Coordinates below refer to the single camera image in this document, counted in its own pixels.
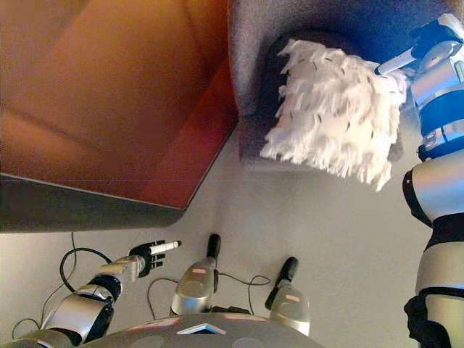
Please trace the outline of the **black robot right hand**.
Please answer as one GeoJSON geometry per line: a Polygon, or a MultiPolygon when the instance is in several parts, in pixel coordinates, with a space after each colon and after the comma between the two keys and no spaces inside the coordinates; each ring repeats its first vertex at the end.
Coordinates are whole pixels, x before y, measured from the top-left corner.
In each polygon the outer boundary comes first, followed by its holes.
{"type": "Polygon", "coordinates": [[[374,73],[385,75],[399,68],[422,59],[441,42],[451,41],[463,43],[463,24],[453,14],[444,13],[429,24],[416,28],[411,32],[415,38],[414,44],[400,55],[379,65],[374,73]]]}

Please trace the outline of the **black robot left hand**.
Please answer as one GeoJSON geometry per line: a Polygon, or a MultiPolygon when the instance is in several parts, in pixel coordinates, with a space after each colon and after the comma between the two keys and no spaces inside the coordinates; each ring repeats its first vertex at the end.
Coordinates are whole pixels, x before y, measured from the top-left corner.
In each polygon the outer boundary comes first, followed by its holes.
{"type": "Polygon", "coordinates": [[[181,241],[166,242],[165,240],[159,240],[140,244],[132,248],[128,255],[138,258],[138,277],[143,278],[149,275],[152,269],[162,266],[162,259],[165,258],[166,252],[176,249],[181,245],[181,241]]]}

